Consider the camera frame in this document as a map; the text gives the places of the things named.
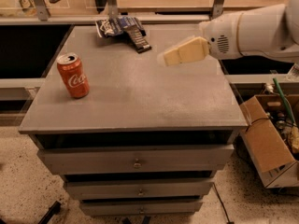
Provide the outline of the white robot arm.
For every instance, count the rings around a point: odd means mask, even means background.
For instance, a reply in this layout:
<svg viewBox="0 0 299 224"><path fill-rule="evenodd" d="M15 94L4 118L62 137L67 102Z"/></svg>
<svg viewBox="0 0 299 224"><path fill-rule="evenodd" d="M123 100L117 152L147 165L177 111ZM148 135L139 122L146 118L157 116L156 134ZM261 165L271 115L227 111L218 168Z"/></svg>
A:
<svg viewBox="0 0 299 224"><path fill-rule="evenodd" d="M199 23L199 36L188 37L159 55L165 65L199 62L206 56L233 60L262 56L299 61L299 0L219 16Z"/></svg>

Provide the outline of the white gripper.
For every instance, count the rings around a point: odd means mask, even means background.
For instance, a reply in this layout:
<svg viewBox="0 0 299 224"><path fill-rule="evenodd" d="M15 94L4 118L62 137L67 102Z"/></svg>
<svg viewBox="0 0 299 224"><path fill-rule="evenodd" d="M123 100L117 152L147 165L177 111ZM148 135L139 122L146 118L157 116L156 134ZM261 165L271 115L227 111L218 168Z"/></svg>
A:
<svg viewBox="0 0 299 224"><path fill-rule="evenodd" d="M201 37L193 37L163 51L157 62L166 66L202 61L210 54L218 60L241 57L238 48L238 24L241 12L219 16L199 23Z"/></svg>

